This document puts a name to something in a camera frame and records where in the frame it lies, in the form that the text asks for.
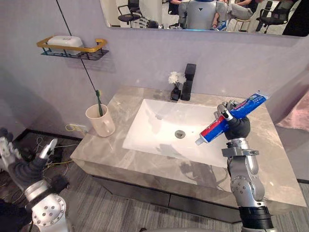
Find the toothpaste tube cap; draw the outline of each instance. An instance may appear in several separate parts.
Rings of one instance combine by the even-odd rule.
[[[197,145],[201,145],[203,142],[205,142],[205,140],[203,140],[202,138],[199,138],[198,140],[195,141]]]

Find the marble countertop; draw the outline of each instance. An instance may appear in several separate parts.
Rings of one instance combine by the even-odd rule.
[[[115,133],[102,138],[92,129],[71,158],[91,175],[237,207],[230,190],[230,178],[226,168],[122,148],[142,100],[170,102],[169,95],[170,92],[166,90],[121,87],[108,104],[116,125]],[[230,99],[193,93],[190,101],[178,102],[216,107]],[[298,206],[306,207],[265,105],[252,112],[249,119],[252,128],[247,140],[252,149],[260,152],[257,156],[259,176],[265,186],[265,199],[271,212],[279,214]]]

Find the black wire shelf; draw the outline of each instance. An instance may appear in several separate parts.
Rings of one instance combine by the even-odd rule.
[[[73,58],[73,59],[87,59],[87,60],[99,60],[101,59],[104,55],[106,55],[109,50],[104,50],[102,48],[100,48],[98,51],[96,52],[80,52],[76,55],[72,55],[68,52],[66,52],[65,50],[63,50],[63,53],[60,52],[53,52],[51,49],[44,49],[44,52],[41,53],[41,55],[45,55],[45,56],[54,56],[54,57],[66,57],[66,58]]]
[[[97,43],[97,46],[95,47],[70,47],[48,44],[47,42],[51,38],[52,36],[37,42],[37,46],[41,47],[44,51],[41,55],[95,61],[101,59],[109,52],[108,50],[102,49],[102,47],[107,43],[104,39],[95,39]],[[71,54],[70,51],[75,51],[75,53],[77,51],[79,53]]]

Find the sink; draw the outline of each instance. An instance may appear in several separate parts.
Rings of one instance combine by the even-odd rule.
[[[216,107],[144,99],[123,148],[227,167],[221,149],[227,139],[196,145],[199,133],[214,121]]]

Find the mirror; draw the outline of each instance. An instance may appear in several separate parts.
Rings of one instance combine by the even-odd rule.
[[[309,34],[309,0],[100,1],[108,27]]]

